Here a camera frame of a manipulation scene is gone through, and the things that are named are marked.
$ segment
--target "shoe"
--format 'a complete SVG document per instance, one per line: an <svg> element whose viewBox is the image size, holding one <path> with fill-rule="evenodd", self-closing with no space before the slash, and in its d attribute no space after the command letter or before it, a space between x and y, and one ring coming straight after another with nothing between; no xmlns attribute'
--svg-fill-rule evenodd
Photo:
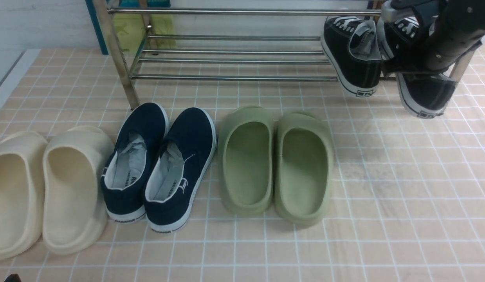
<svg viewBox="0 0 485 282"><path fill-rule="evenodd" d="M275 143L275 209L291 223L313 225L330 198L334 149L327 125L305 113L282 116Z"/></svg>
<svg viewBox="0 0 485 282"><path fill-rule="evenodd" d="M394 23L378 20L377 33L380 50L386 59L392 59L410 48L419 29L414 18L404 18ZM451 100L457 82L443 74L415 76L396 73L399 95L404 108L412 116L432 119L443 114Z"/></svg>
<svg viewBox="0 0 485 282"><path fill-rule="evenodd" d="M168 128L166 111L156 103L140 105L122 125L115 150L101 175L111 219L131 223L144 217L144 188Z"/></svg>
<svg viewBox="0 0 485 282"><path fill-rule="evenodd" d="M40 237L46 146L36 132L18 132L0 142L0 259L21 254Z"/></svg>
<svg viewBox="0 0 485 282"><path fill-rule="evenodd" d="M255 216L272 200L272 114L260 107L243 107L228 115L219 133L220 194L227 210Z"/></svg>
<svg viewBox="0 0 485 282"><path fill-rule="evenodd" d="M98 178L113 148L102 130L89 125L59 134L47 145L42 238L49 251L81 251L103 232L108 218Z"/></svg>
<svg viewBox="0 0 485 282"><path fill-rule="evenodd" d="M215 150L215 127L206 111L183 111L162 141L145 188L144 206L153 231L171 233L187 222Z"/></svg>
<svg viewBox="0 0 485 282"><path fill-rule="evenodd" d="M321 43L345 95L365 98L375 93L382 60L374 21L361 21L355 16L327 20Z"/></svg>
<svg viewBox="0 0 485 282"><path fill-rule="evenodd" d="M18 274L11 274L4 280L4 282L22 282Z"/></svg>

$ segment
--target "green slipper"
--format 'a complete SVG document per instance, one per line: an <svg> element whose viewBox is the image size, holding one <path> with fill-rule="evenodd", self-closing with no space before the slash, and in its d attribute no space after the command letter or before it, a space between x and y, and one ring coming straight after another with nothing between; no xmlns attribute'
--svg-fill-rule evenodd
<svg viewBox="0 0 485 282"><path fill-rule="evenodd" d="M279 121L275 146L277 213L292 223L318 223L330 197L334 159L328 126L308 114L285 114Z"/></svg>
<svg viewBox="0 0 485 282"><path fill-rule="evenodd" d="M242 107L228 115L218 137L220 195L237 215L263 213L272 200L272 114Z"/></svg>

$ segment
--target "shoe rack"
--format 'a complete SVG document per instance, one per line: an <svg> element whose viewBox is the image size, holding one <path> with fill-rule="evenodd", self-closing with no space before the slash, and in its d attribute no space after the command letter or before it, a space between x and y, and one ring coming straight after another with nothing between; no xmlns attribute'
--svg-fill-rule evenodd
<svg viewBox="0 0 485 282"><path fill-rule="evenodd" d="M225 76L225 75L166 75L161 73L139 73L140 66L153 63L195 63L195 64L329 64L326 57L317 59L322 55L321 51L241 51L228 49L158 49L154 48L155 40L209 40L209 41L275 41L275 42L292 42L292 41L320 41L320 36L226 36L226 35L190 35L190 34L167 34L158 35L153 33L153 26L150 15L152 14L181 14L181 15L208 15L208 16L380 16L381 10L345 10L345 9L178 9L178 8L150 8L147 7L147 0L139 0L139 8L118 7L119 0L92 0L97 12L101 31L112 56L117 73L124 87L124 92L128 99L131 109L140 105L133 82L137 79L148 80L211 80L211 81L337 81L335 76ZM131 66L128 67L126 58L119 44L119 38L115 32L112 17L115 14L140 14L145 27L145 34L140 44ZM185 58L164 58L161 54L197 55L198 57ZM251 55L254 59L213 59L213 55ZM314 59L303 60L270 60L265 56L290 56L306 58L314 56ZM473 52L463 56L453 67L450 77L460 81L465 70L473 57Z"/></svg>

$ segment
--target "shoelace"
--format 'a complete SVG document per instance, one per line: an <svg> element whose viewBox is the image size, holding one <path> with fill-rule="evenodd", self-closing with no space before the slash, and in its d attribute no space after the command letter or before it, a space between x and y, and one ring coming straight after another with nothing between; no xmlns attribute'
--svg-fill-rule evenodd
<svg viewBox="0 0 485 282"><path fill-rule="evenodd" d="M355 27L349 27L348 24L355 21L360 21L360 20L355 16L350 16L348 18L337 18L333 24L343 30L346 30L347 32L353 32L355 30Z"/></svg>
<svg viewBox="0 0 485 282"><path fill-rule="evenodd" d="M404 24L402 23L403 20L406 20L408 24ZM397 25L397 27L402 30L402 32L405 32L407 35L411 34L411 38L414 38L414 36L416 35L416 29L418 29L418 24L416 23L412 23L411 21L409 21L407 18L403 18L401 20L397 20L395 21L394 25Z"/></svg>

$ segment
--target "metal bar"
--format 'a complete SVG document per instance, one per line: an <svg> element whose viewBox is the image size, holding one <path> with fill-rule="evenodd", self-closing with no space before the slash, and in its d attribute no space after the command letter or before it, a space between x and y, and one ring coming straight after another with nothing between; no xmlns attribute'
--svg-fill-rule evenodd
<svg viewBox="0 0 485 282"><path fill-rule="evenodd" d="M465 74L465 71L468 68L468 65L470 64L470 61L474 57L474 54L475 54L475 51L469 52L466 55L464 55L460 60L458 60L455 63L453 70L451 70L449 78L456 80L456 82L460 82L463 75Z"/></svg>
<svg viewBox="0 0 485 282"><path fill-rule="evenodd" d="M231 36L231 35L151 35L150 39L236 40L236 41L320 41L319 36Z"/></svg>
<svg viewBox="0 0 485 282"><path fill-rule="evenodd" d="M322 56L322 51L230 51L230 50L190 50L190 49L159 49L143 50L143 53L159 54L197 54L197 55L269 55L269 56Z"/></svg>
<svg viewBox="0 0 485 282"><path fill-rule="evenodd" d="M113 7L119 7L118 0L109 0L108 3L106 4L106 9L112 9Z"/></svg>
<svg viewBox="0 0 485 282"><path fill-rule="evenodd" d="M185 59L185 58L142 58L140 63L182 63L182 64L248 64L248 65L322 65L328 60L282 61L282 60L219 60L219 59Z"/></svg>
<svg viewBox="0 0 485 282"><path fill-rule="evenodd" d="M397 81L397 79L396 79L395 76L382 76L382 77L380 77L380 80L383 80L383 81Z"/></svg>
<svg viewBox="0 0 485 282"><path fill-rule="evenodd" d="M143 49L148 41L148 36L150 32L151 32L151 27L145 30L145 35L142 39L142 42L140 43L140 46L138 47L138 50L136 51L135 59L133 59L133 63L131 64L131 68L129 70L129 73L131 75L135 74L140 64L140 59L142 59L142 57L144 56Z"/></svg>
<svg viewBox="0 0 485 282"><path fill-rule="evenodd" d="M205 14L232 16L379 16L382 11L375 10L313 10L313 9L171 9L171 8L113 8L110 14Z"/></svg>
<svg viewBox="0 0 485 282"><path fill-rule="evenodd" d="M122 53L121 45L119 44L119 38L115 32L114 22L112 21L112 16L108 13L106 9L105 0L92 0L94 9L99 20L101 27L101 33L105 38L106 46L108 48L108 53L112 56L114 60L115 68L119 74L119 79L121 79L124 92L128 98L129 105L131 109L135 109L140 105L140 100L136 95L135 86L130 79L128 65L126 64L126 59Z"/></svg>
<svg viewBox="0 0 485 282"><path fill-rule="evenodd" d="M221 75L167 75L137 74L132 79L168 80L225 80L225 81L337 81L335 76L221 76Z"/></svg>
<svg viewBox="0 0 485 282"><path fill-rule="evenodd" d="M138 3L142 9L146 9L148 7L147 0L138 0ZM148 35L154 34L153 24L151 21L151 16L149 14L142 14L143 20L143 27ZM150 40L147 42L150 49L158 49L157 40Z"/></svg>

